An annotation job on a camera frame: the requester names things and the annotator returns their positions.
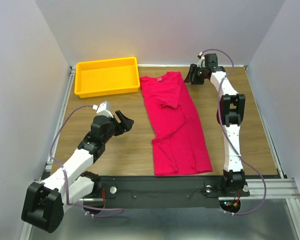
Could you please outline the yellow plastic tray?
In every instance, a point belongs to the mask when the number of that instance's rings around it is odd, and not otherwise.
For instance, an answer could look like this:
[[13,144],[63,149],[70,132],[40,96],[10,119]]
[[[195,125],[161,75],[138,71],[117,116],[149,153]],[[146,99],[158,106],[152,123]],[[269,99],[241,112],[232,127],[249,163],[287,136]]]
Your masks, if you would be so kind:
[[76,65],[74,94],[80,98],[135,93],[139,88],[136,57],[84,61]]

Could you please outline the red t shirt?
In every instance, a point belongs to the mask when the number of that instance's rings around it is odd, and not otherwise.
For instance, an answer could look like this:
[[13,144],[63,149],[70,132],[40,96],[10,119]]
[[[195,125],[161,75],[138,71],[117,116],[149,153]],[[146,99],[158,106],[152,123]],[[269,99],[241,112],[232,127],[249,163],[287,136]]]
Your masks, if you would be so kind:
[[213,170],[198,111],[179,71],[143,76],[140,89],[150,124],[154,174],[181,176]]

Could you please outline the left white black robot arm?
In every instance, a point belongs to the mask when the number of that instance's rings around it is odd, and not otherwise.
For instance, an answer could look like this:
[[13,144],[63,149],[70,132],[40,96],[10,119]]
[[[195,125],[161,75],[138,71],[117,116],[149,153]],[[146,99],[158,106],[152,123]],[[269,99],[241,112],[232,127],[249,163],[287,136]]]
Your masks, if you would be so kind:
[[86,169],[101,157],[111,137],[130,131],[134,124],[121,111],[115,114],[98,113],[72,156],[51,176],[29,185],[21,213],[24,222],[52,233],[82,197],[101,193],[100,177]]

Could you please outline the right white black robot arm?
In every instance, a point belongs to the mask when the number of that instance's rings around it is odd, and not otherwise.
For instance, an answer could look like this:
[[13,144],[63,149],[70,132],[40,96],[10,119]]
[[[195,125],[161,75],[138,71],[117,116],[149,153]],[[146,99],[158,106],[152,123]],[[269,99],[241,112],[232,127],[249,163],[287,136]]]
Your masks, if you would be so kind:
[[191,64],[186,83],[202,85],[209,80],[217,90],[217,122],[223,132],[224,167],[220,191],[225,195],[239,192],[245,185],[246,176],[241,160],[240,130],[244,119],[246,97],[238,93],[228,79],[228,73],[218,63],[216,53],[200,52],[198,63]]

